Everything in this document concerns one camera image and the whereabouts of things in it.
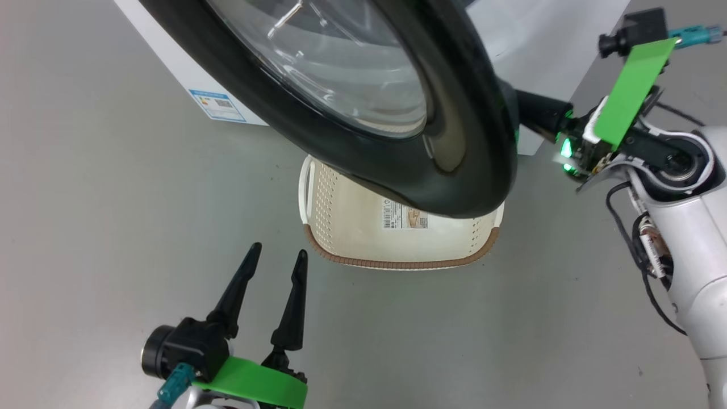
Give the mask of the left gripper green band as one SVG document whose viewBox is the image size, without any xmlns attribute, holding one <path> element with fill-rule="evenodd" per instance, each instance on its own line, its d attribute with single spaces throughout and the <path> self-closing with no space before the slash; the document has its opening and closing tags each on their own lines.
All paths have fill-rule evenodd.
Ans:
<svg viewBox="0 0 727 409">
<path fill-rule="evenodd" d="M 250 279 L 254 277 L 262 252 L 261 243 L 253 243 L 228 283 L 215 308 L 207 315 L 208 323 L 220 324 L 226 339 L 239 331 L 239 313 Z M 251 360 L 228 357 L 215 378 L 197 381 L 191 388 L 192 408 L 225 408 L 243 403 L 251 408 L 303 408 L 308 386 L 304 373 L 291 370 L 286 351 L 303 347 L 307 303 L 307 251 L 301 249 L 291 275 L 291 292 L 281 321 L 271 336 L 273 351 L 257 364 Z"/>
</svg>

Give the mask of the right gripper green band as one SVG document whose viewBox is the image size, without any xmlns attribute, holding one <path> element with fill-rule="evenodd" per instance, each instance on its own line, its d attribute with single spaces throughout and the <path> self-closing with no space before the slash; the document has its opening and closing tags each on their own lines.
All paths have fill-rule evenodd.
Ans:
<svg viewBox="0 0 727 409">
<path fill-rule="evenodd" d="M 580 118 L 567 101 L 516 90 L 520 124 L 542 138 L 557 138 L 561 151 L 556 158 L 571 178 L 598 173 L 618 155 L 664 169 L 677 149 L 638 129 L 636 122 L 677 43 L 667 38 L 634 45 L 611 93 Z"/>
</svg>

